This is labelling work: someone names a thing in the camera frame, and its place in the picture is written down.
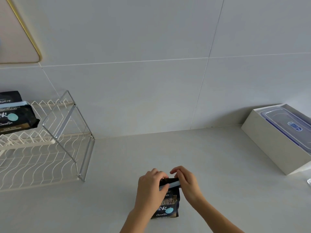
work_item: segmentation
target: black package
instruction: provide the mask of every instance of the black package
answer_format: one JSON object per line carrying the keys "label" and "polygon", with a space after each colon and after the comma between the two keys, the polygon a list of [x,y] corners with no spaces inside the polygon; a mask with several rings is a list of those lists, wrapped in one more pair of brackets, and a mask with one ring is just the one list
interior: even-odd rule
{"label": "black package", "polygon": [[[178,180],[179,180],[178,178],[165,178],[160,181],[159,186],[162,186],[168,183],[173,183]],[[179,186],[170,188],[167,191],[164,197],[164,200],[161,203],[161,206],[153,214],[151,219],[178,217],[179,201],[180,201]]]}
{"label": "black package", "polygon": [[22,101],[18,91],[0,92],[0,104]]}
{"label": "black package", "polygon": [[36,128],[39,121],[31,105],[0,108],[0,135]]}

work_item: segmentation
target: forearm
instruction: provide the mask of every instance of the forearm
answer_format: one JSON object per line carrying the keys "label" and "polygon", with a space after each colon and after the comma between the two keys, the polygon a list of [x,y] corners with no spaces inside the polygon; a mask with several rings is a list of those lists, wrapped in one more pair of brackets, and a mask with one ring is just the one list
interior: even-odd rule
{"label": "forearm", "polygon": [[193,207],[214,233],[244,233],[205,199],[198,200]]}
{"label": "forearm", "polygon": [[133,209],[122,227],[120,233],[143,233],[150,218],[141,211]]}

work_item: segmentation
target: metal rack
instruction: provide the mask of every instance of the metal rack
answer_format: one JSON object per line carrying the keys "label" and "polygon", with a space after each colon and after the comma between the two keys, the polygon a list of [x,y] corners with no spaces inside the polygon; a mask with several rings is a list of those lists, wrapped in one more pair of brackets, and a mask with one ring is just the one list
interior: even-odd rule
{"label": "metal rack", "polygon": [[31,106],[37,128],[0,136],[0,191],[85,181],[95,139],[69,91]]}

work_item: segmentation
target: light blue sealing strip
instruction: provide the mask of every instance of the light blue sealing strip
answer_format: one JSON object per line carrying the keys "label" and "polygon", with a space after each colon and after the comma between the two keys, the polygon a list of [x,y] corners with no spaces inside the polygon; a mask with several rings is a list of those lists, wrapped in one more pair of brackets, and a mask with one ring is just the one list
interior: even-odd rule
{"label": "light blue sealing strip", "polygon": [[[170,184],[169,184],[169,189],[170,189],[170,188],[173,188],[173,187],[177,187],[177,186],[180,186],[180,182],[179,182],[179,181],[170,183]],[[164,185],[160,186],[160,187],[159,187],[159,190],[162,190],[163,187],[164,187]]]}
{"label": "light blue sealing strip", "polygon": [[27,105],[27,101],[21,101],[21,102],[14,102],[14,103],[4,103],[0,104],[0,109],[1,108],[7,108],[7,107],[16,107],[16,106],[23,106]]}

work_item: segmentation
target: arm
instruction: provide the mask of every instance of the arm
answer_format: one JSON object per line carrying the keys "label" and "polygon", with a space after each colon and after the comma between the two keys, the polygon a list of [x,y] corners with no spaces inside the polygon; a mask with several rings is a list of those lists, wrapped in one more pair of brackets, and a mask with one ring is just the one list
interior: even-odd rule
{"label": "arm", "polygon": [[183,166],[173,168],[170,173],[176,173],[175,177],[179,178],[186,200],[203,217],[214,233],[244,233],[206,201],[193,173]]}
{"label": "arm", "polygon": [[169,184],[166,184],[159,191],[159,183],[162,178],[168,178],[168,175],[159,172],[156,168],[139,178],[134,209],[129,213],[120,233],[144,232],[169,189]]}

